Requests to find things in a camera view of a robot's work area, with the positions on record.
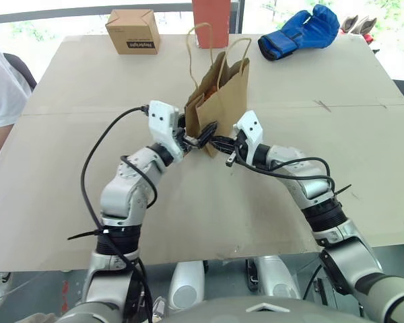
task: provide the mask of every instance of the blue boxing glove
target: blue boxing glove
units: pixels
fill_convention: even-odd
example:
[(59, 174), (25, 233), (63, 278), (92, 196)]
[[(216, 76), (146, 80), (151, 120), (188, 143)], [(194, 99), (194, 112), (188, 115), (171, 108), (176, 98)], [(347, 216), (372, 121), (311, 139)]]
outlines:
[(338, 34), (337, 16), (324, 5), (315, 5), (312, 14), (299, 11), (282, 29), (259, 38), (259, 48), (269, 61), (282, 59), (299, 48), (324, 48)]

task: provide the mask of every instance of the floor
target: floor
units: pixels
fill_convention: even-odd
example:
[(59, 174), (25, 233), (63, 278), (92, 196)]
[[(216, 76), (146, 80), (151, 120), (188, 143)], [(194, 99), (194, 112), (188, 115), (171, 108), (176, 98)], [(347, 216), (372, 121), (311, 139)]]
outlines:
[[(404, 245), (375, 248), (375, 253), (386, 274), (404, 277)], [(318, 266), (317, 254), (286, 254), (281, 258), (297, 279), (301, 291), (305, 290), (308, 280)], [(167, 296), (174, 267), (174, 264), (147, 267), (149, 285), (154, 298), (160, 295)], [(0, 323), (15, 322), (36, 312), (61, 315), (79, 301), (85, 274), (86, 271), (15, 273), (14, 287), (31, 281), (7, 298), (0, 308)], [(326, 279), (326, 274), (320, 271), (318, 277)], [(331, 293), (330, 306), (342, 312), (359, 315), (358, 303), (352, 296), (342, 296), (331, 290), (329, 293)], [(245, 261), (243, 259), (209, 261), (209, 270), (205, 276), (205, 298), (242, 295), (252, 295), (246, 286)], [(321, 303), (321, 298), (314, 289), (311, 290), (308, 299)]]

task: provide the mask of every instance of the cardboard box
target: cardboard box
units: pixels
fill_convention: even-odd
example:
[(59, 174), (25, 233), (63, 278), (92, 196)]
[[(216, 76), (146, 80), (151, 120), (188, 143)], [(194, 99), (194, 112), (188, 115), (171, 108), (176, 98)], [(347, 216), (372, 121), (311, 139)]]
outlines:
[(112, 10), (105, 26), (119, 54), (159, 51), (160, 36), (153, 10)]

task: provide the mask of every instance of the table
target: table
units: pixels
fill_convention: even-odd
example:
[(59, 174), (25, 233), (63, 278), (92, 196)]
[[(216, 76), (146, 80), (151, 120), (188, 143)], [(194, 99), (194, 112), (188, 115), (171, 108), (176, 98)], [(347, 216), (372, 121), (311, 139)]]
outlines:
[[(265, 143), (326, 159), (338, 188), (353, 185), (339, 200), (369, 243), (403, 244), (404, 97), (366, 43), (339, 36), (269, 62), (250, 37), (248, 108)], [(123, 110), (150, 100), (183, 107), (194, 87), (184, 38), (162, 35), (160, 53), (147, 56), (117, 55), (108, 36), (65, 39), (0, 153), (0, 271), (87, 267), (95, 239), (66, 240), (94, 228), (79, 191), (84, 159)], [(200, 79), (209, 53), (191, 44)], [(151, 143), (142, 114), (111, 131), (88, 170), (95, 210), (119, 156)], [(281, 183), (225, 160), (196, 151), (168, 168), (143, 222), (147, 264), (318, 250)]]

